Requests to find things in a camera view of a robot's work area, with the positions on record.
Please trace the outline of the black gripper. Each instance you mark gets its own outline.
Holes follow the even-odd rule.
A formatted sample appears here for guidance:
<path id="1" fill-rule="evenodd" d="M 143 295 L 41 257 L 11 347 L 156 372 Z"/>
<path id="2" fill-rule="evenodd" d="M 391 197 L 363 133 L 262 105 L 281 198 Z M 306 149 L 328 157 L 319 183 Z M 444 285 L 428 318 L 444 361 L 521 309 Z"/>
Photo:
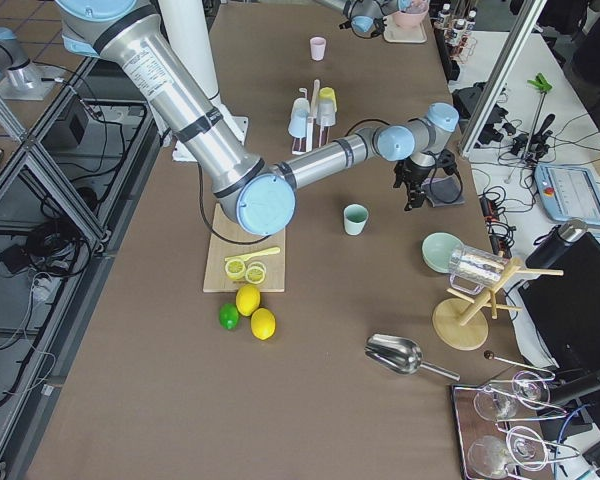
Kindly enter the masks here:
<path id="1" fill-rule="evenodd" d="M 393 187 L 395 189 L 404 185 L 407 188 L 407 202 L 405 211 L 421 208 L 425 201 L 425 191 L 422 188 L 424 180 L 433 172 L 435 164 L 422 166 L 411 158 L 395 163 Z"/>

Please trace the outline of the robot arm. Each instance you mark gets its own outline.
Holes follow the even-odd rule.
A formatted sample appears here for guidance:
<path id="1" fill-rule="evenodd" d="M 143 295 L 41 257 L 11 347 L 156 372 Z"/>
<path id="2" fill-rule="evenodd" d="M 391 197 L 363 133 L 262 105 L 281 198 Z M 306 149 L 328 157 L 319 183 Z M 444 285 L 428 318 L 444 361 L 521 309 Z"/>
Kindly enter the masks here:
<path id="1" fill-rule="evenodd" d="M 345 20 L 339 24 L 341 30 L 365 39 L 375 38 L 385 30 L 385 18 L 396 12 L 407 12 L 410 8 L 419 8 L 425 1 L 414 0 L 317 0 L 343 15 Z"/>
<path id="2" fill-rule="evenodd" d="M 60 1 L 67 50 L 118 64 L 212 180 L 225 215 L 243 230 L 268 236 L 291 221 L 295 192 L 372 157 L 396 162 L 402 183 L 417 196 L 420 185 L 459 121 L 447 103 L 432 104 L 403 125 L 361 129 L 288 162 L 269 166 L 248 152 L 226 108 L 206 94 L 191 72 L 186 43 L 215 67 L 199 1 Z"/>

